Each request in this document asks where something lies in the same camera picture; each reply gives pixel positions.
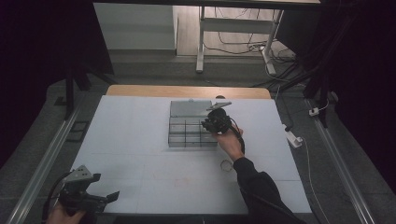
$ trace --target wall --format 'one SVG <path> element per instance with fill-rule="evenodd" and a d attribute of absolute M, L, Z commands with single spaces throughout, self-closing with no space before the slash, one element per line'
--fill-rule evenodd
<path fill-rule="evenodd" d="M 94 3 L 108 49 L 175 49 L 172 6 Z"/>

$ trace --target wooden panel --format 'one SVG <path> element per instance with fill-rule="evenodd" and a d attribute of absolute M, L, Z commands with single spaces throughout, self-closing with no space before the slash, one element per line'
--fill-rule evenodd
<path fill-rule="evenodd" d="M 267 89 L 186 86 L 113 85 L 108 88 L 106 95 L 193 98 L 216 98 L 222 95 L 228 99 L 271 99 Z"/>

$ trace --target white tabletop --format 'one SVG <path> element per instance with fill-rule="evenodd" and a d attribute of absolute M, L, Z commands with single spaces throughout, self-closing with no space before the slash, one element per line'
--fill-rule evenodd
<path fill-rule="evenodd" d="M 172 100 L 182 99 L 103 96 L 73 165 L 102 174 L 88 192 L 106 196 L 120 190 L 108 213 L 246 214 L 235 171 L 220 169 L 228 157 L 219 147 L 169 148 Z M 247 158 L 275 180 L 292 212 L 310 213 L 274 101 L 226 101 L 233 103 L 225 107 L 227 113 L 245 130 Z"/>

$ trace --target white cable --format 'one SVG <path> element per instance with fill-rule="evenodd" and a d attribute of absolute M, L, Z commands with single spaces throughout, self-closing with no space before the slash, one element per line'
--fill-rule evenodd
<path fill-rule="evenodd" d="M 329 105 L 329 99 L 327 99 L 327 104 L 319 110 L 325 109 Z"/>
<path fill-rule="evenodd" d="M 275 96 L 275 103 L 276 103 L 277 95 L 279 94 L 279 89 L 280 89 L 280 85 L 277 87 L 277 92 L 276 92 L 276 96 Z"/>
<path fill-rule="evenodd" d="M 309 161 L 308 144 L 306 143 L 305 138 L 303 138 L 303 139 L 304 139 L 305 148 L 306 148 L 306 157 L 308 158 L 308 177 L 309 177 L 309 185 L 311 186 L 312 192 L 314 193 L 314 197 L 315 197 L 315 199 L 317 200 L 317 203 L 318 203 L 318 205 L 319 205 L 320 211 L 322 212 L 323 216 L 326 218 L 327 223 L 330 224 L 329 219 L 327 219 L 326 214 L 324 213 L 324 211 L 323 211 L 323 209 L 322 209 L 322 207 L 321 207 L 321 205 L 320 205 L 320 202 L 319 202 L 319 200 L 318 200 L 317 194 L 315 193 L 314 187 L 312 186 L 312 179 L 311 179 L 311 164 L 310 164 L 310 161 Z"/>

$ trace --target cable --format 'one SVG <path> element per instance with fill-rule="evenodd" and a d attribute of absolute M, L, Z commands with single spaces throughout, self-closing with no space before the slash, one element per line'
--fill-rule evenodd
<path fill-rule="evenodd" d="M 272 49 L 270 49 L 270 52 L 272 54 L 271 59 L 277 63 L 294 63 L 295 62 L 295 59 L 292 59 L 292 58 L 289 58 L 291 60 L 285 60 L 286 58 L 281 58 L 279 56 L 275 56 L 274 51 Z"/>
<path fill-rule="evenodd" d="M 267 65 L 265 65 L 265 74 L 266 74 L 268 77 L 272 78 L 272 79 L 275 79 L 275 80 L 278 80 L 278 81 L 289 82 L 289 81 L 286 80 L 286 79 L 271 76 L 270 73 L 268 72 Z"/>
<path fill-rule="evenodd" d="M 46 202 L 43 205 L 43 211 L 41 213 L 41 223 L 46 223 L 47 222 L 47 218 L 49 216 L 49 209 L 50 209 L 50 201 L 52 199 L 52 195 L 53 195 L 53 191 L 55 191 L 56 187 L 59 185 L 59 183 L 68 175 L 70 175 L 71 172 L 67 172 L 62 174 L 56 181 L 55 183 L 52 185 L 50 191 L 49 191 L 49 196 L 47 197 Z"/>
<path fill-rule="evenodd" d="M 276 92 L 276 96 L 275 96 L 275 104 L 276 104 L 276 100 L 277 100 L 277 95 L 279 94 L 279 89 L 280 89 L 280 85 L 279 85 L 279 87 L 277 88 L 277 92 Z"/>
<path fill-rule="evenodd" d="M 290 70 L 290 68 L 291 68 L 293 65 L 295 65 L 295 63 L 291 64 L 291 65 L 290 65 L 285 71 L 283 71 L 282 74 L 280 74 L 279 76 L 282 77 L 285 73 L 287 73 L 287 72 Z M 261 82 L 261 83 L 258 83 L 258 84 L 254 84 L 254 85 L 249 86 L 249 87 L 250 87 L 250 88 L 260 87 L 260 86 L 265 85 L 265 84 L 267 84 L 267 83 L 273 82 L 274 80 L 275 80 L 275 79 L 271 79 L 271 80 L 264 81 L 264 82 Z M 274 83 L 272 83 L 271 85 L 269 85 L 269 86 L 267 87 L 267 89 L 270 89 L 270 87 L 272 87 L 273 84 L 274 84 Z"/>
<path fill-rule="evenodd" d="M 228 117 L 228 118 L 230 118 L 230 120 L 233 121 L 233 123 L 235 124 L 235 126 L 236 126 L 236 128 L 237 128 L 238 130 L 236 130 L 235 127 L 233 127 L 233 125 L 228 124 L 228 123 L 225 122 L 223 119 L 221 119 L 221 118 L 219 118 L 219 117 L 217 117 L 217 116 L 211 115 L 211 117 L 212 117 L 212 118 L 215 118 L 215 119 L 218 120 L 218 121 L 220 121 L 221 123 L 223 123 L 224 125 L 226 125 L 231 131 L 233 131 L 233 133 L 235 134 L 235 136 L 236 136 L 236 138 L 238 139 L 239 143 L 241 144 L 241 151 L 242 151 L 242 153 L 245 154 L 245 141 L 244 141 L 244 139 L 242 138 L 242 134 L 239 132 L 239 128 L 238 128 L 238 125 L 236 124 L 235 120 L 233 120 L 232 118 Z"/>
<path fill-rule="evenodd" d="M 329 105 L 329 99 L 327 99 L 327 104 L 324 106 L 324 107 L 322 107 L 321 109 L 319 109 L 319 111 L 320 110 L 322 110 L 322 109 L 326 109 L 326 107 Z"/>
<path fill-rule="evenodd" d="M 307 157 L 307 159 L 308 159 L 308 178 L 309 178 L 309 185 L 311 186 L 311 189 L 312 189 L 312 192 L 313 192 L 313 194 L 314 194 L 314 197 L 315 197 L 315 199 L 317 200 L 317 203 L 318 203 L 318 205 L 319 205 L 320 211 L 322 212 L 323 216 L 326 218 L 327 223 L 330 224 L 329 219 L 327 219 L 326 214 L 324 213 L 324 211 L 323 211 L 323 209 L 322 209 L 322 207 L 321 207 L 321 205 L 320 205 L 320 202 L 319 202 L 319 200 L 318 200 L 317 194 L 315 193 L 314 187 L 313 187 L 313 185 L 312 185 L 312 178 L 311 178 L 311 163 L 310 163 L 310 160 L 309 160 L 308 144 L 306 143 L 305 138 L 303 138 L 303 139 L 304 139 L 305 148 L 306 148 L 306 157 Z"/>
<path fill-rule="evenodd" d="M 204 43 L 204 47 L 205 47 L 205 48 L 207 48 L 207 49 L 212 49 L 212 48 L 208 47 L 208 46 L 205 44 L 205 42 L 203 42 L 203 43 Z M 247 50 L 247 51 L 242 51 L 242 52 L 230 52 L 230 51 L 227 51 L 227 50 L 224 50 L 224 49 L 213 49 L 213 50 L 218 50 L 218 51 L 222 51 L 222 52 L 226 52 L 226 53 L 231 53 L 231 54 L 244 54 L 244 53 L 254 52 L 254 51 L 252 51 L 252 50 Z"/>
<path fill-rule="evenodd" d="M 220 85 L 218 85 L 218 84 L 216 84 L 216 83 L 214 83 L 214 82 L 212 82 L 212 81 L 209 81 L 209 80 L 207 80 L 207 79 L 205 79 L 205 78 L 204 78 L 204 82 L 209 83 L 209 84 L 211 84 L 211 85 L 213 85 L 213 86 L 215 86 L 215 87 L 221 87 Z"/>
<path fill-rule="evenodd" d="M 298 68 L 298 64 L 297 63 L 292 63 L 282 74 L 280 74 L 278 76 L 278 78 L 282 78 L 285 79 L 285 77 L 288 77 L 291 72 L 293 72 L 296 68 Z M 271 83 L 267 89 L 270 90 L 277 82 L 273 82 Z"/>
<path fill-rule="evenodd" d="M 222 11 L 220 10 L 219 7 L 215 7 L 215 17 L 216 17 L 216 18 L 218 17 L 217 9 L 219 10 L 219 12 L 220 12 L 222 18 L 228 18 L 228 17 L 224 17 L 224 15 L 222 14 Z M 239 18 L 239 17 L 245 15 L 245 13 L 248 11 L 248 9 L 249 9 L 249 8 L 245 8 L 245 9 L 242 11 L 242 14 L 236 16 L 235 19 L 237 19 L 237 18 Z M 252 11 L 252 8 L 250 9 L 248 18 L 250 18 L 251 11 Z M 259 18 L 259 15 L 260 15 L 260 9 L 259 9 L 259 11 L 258 11 L 258 13 L 257 13 L 256 20 Z M 258 42 L 250 42 L 251 38 L 253 37 L 253 34 L 251 34 L 251 36 L 250 36 L 250 38 L 249 38 L 249 41 L 248 41 L 247 43 L 246 43 L 246 42 L 245 42 L 245 43 L 243 43 L 243 42 L 225 42 L 225 41 L 223 41 L 223 40 L 221 39 L 220 32 L 218 32 L 218 36 L 219 36 L 219 40 L 220 40 L 220 42 L 221 42 L 222 44 L 225 44 L 225 45 L 244 45 L 244 44 L 246 44 L 248 48 L 249 48 L 249 44 L 261 44 L 261 46 L 262 46 L 263 43 L 266 43 L 266 42 L 267 42 L 267 41 L 265 41 L 265 40 L 263 40 L 263 41 L 258 41 Z"/>

